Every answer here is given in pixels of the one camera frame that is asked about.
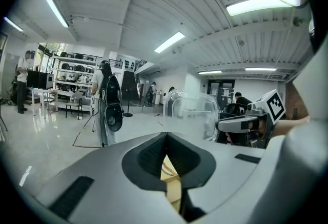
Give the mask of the white shelving rack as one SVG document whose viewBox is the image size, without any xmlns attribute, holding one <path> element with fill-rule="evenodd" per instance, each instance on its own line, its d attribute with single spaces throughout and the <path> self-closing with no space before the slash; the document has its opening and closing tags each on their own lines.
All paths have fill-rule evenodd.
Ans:
<svg viewBox="0 0 328 224">
<path fill-rule="evenodd" d="M 82 53 L 53 55 L 51 71 L 54 74 L 54 88 L 57 90 L 58 107 L 64 109 L 67 101 L 79 91 L 82 94 L 82 110 L 92 112 L 91 79 L 101 58 Z"/>
</svg>

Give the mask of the dark glass double door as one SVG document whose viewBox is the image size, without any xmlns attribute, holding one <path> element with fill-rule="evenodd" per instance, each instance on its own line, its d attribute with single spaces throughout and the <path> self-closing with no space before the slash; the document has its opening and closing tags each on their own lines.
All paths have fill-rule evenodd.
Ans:
<svg viewBox="0 0 328 224">
<path fill-rule="evenodd" d="M 207 94 L 212 95 L 221 109 L 234 101 L 234 79 L 210 79 Z"/>
</svg>

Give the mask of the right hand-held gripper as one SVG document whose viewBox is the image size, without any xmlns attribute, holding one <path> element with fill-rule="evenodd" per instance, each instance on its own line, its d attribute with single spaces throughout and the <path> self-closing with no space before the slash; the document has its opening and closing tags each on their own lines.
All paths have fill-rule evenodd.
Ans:
<svg viewBox="0 0 328 224">
<path fill-rule="evenodd" d="M 276 89 L 248 104 L 245 115 L 220 119 L 216 128 L 222 132 L 247 133 L 246 145 L 266 148 L 276 123 L 285 114 L 285 107 Z"/>
</svg>

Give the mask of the round wooden table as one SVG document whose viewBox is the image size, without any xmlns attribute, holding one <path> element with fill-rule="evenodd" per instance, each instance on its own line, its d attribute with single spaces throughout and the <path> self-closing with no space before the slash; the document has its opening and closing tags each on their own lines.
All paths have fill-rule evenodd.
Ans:
<svg viewBox="0 0 328 224">
<path fill-rule="evenodd" d="M 181 181 L 176 169 L 167 155 L 165 156 L 161 166 L 160 180 L 166 184 L 166 198 L 173 208 L 179 212 L 182 197 Z"/>
</svg>

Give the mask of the clear glass container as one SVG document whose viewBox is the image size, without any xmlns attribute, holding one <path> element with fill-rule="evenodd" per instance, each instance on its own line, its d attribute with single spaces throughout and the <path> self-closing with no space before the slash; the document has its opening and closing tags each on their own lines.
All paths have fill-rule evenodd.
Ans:
<svg viewBox="0 0 328 224">
<path fill-rule="evenodd" d="M 211 95 L 173 90 L 166 94 L 163 104 L 163 128 L 192 139 L 216 141 L 219 111 Z"/>
</svg>

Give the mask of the grey chair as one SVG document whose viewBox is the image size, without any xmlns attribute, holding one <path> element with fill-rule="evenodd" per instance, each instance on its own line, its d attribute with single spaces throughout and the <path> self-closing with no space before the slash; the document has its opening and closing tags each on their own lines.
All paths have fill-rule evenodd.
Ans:
<svg viewBox="0 0 328 224">
<path fill-rule="evenodd" d="M 83 94 L 80 91 L 76 91 L 73 93 L 69 98 L 66 100 L 66 117 L 67 117 L 67 112 L 70 110 L 71 114 L 73 114 L 73 109 L 72 107 L 77 108 L 77 119 L 79 120 L 80 115 L 83 116 L 83 107 L 82 107 L 82 99 L 83 99 Z"/>
</svg>

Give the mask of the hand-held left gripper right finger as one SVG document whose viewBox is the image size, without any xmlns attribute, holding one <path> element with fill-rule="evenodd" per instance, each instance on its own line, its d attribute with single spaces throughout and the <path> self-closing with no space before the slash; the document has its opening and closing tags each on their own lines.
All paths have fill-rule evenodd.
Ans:
<svg viewBox="0 0 328 224">
<path fill-rule="evenodd" d="M 171 132 L 167 155 L 181 183 L 179 211 L 167 222 L 248 222 L 259 198 L 252 176 L 264 151 L 186 140 Z"/>
</svg>

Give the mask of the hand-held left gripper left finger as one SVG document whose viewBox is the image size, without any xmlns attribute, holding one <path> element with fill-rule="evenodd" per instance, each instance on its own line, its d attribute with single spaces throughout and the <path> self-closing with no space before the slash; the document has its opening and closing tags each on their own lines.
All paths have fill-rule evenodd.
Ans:
<svg viewBox="0 0 328 224">
<path fill-rule="evenodd" d="M 160 179 L 165 137 L 92 151 L 52 177 L 37 201 L 68 224 L 185 224 Z"/>
</svg>

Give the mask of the person's right forearm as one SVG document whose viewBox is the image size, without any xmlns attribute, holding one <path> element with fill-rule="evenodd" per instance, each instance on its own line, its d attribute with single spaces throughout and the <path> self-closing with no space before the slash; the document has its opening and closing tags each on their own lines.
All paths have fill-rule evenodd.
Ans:
<svg viewBox="0 0 328 224">
<path fill-rule="evenodd" d="M 307 124 L 310 121 L 311 121 L 311 117 L 310 116 L 307 116 L 305 118 L 298 119 L 298 120 L 279 120 L 275 124 L 275 128 L 274 128 L 274 131 L 272 133 L 272 137 L 282 136 L 282 135 L 288 135 L 288 133 L 294 127 Z"/>
</svg>

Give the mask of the ceiling strip lights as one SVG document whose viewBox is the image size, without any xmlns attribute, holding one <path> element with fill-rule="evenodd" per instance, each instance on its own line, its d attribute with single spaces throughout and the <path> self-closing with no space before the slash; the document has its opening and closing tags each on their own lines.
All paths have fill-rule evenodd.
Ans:
<svg viewBox="0 0 328 224">
<path fill-rule="evenodd" d="M 250 13 L 263 9 L 293 8 L 294 5 L 288 2 L 297 1 L 298 0 L 247 0 L 227 6 L 227 10 L 231 16 L 237 16 L 243 13 Z M 181 45 L 181 48 L 186 49 L 187 51 L 191 51 L 191 49 L 196 49 L 200 46 L 205 46 L 212 42 L 218 42 L 228 38 L 236 38 L 240 35 L 252 34 L 256 32 L 261 33 L 269 31 L 283 31 L 288 28 L 289 25 L 286 21 L 251 23 L 215 32 L 188 43 L 185 40 L 185 36 L 182 33 L 177 32 L 172 37 L 163 42 L 160 46 L 158 46 L 155 49 L 155 53 L 160 54 L 167 48 L 172 48 L 173 45 L 180 40 L 184 42 L 184 44 Z"/>
</svg>

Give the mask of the black round-base stand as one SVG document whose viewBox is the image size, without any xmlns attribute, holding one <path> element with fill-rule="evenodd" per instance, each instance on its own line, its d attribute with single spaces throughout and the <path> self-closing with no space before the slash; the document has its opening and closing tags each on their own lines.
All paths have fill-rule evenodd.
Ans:
<svg viewBox="0 0 328 224">
<path fill-rule="evenodd" d="M 133 114 L 129 112 L 129 108 L 130 108 L 130 101 L 128 101 L 128 108 L 127 108 L 127 112 L 125 112 L 123 114 L 124 117 L 132 117 Z"/>
</svg>

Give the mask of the small white table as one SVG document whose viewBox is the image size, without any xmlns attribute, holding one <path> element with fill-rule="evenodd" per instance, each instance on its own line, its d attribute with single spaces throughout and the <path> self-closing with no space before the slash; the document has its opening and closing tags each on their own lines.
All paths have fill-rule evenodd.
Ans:
<svg viewBox="0 0 328 224">
<path fill-rule="evenodd" d="M 35 116 L 35 96 L 38 95 L 40 99 L 40 104 L 42 106 L 42 115 L 43 118 L 46 118 L 46 104 L 51 106 L 51 103 L 54 103 L 55 111 L 58 111 L 58 90 L 57 89 L 39 89 L 39 88 L 31 88 L 32 94 L 32 111 Z"/>
</svg>

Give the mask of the dark staircase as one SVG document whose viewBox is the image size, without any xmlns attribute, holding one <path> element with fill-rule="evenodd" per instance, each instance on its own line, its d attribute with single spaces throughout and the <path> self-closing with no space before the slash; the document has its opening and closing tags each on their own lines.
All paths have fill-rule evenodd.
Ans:
<svg viewBox="0 0 328 224">
<path fill-rule="evenodd" d="M 121 85 L 121 93 L 123 100 L 139 100 L 139 94 L 137 91 L 137 82 L 135 79 L 135 75 L 133 72 L 124 71 L 122 85 Z"/>
</svg>

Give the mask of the black cabinet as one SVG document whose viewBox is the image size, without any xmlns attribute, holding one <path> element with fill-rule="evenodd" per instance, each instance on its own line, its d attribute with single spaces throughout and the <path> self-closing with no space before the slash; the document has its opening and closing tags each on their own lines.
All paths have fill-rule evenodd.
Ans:
<svg viewBox="0 0 328 224">
<path fill-rule="evenodd" d="M 27 87 L 38 89 L 53 88 L 54 75 L 51 73 L 29 71 L 27 76 Z"/>
</svg>

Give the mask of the black mesh office chair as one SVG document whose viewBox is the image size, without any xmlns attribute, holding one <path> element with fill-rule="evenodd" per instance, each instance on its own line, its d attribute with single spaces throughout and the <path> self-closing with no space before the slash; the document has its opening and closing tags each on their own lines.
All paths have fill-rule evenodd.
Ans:
<svg viewBox="0 0 328 224">
<path fill-rule="evenodd" d="M 247 105 L 230 103 L 220 112 L 219 117 L 220 119 L 224 119 L 235 116 L 241 116 L 245 114 L 246 109 Z"/>
</svg>

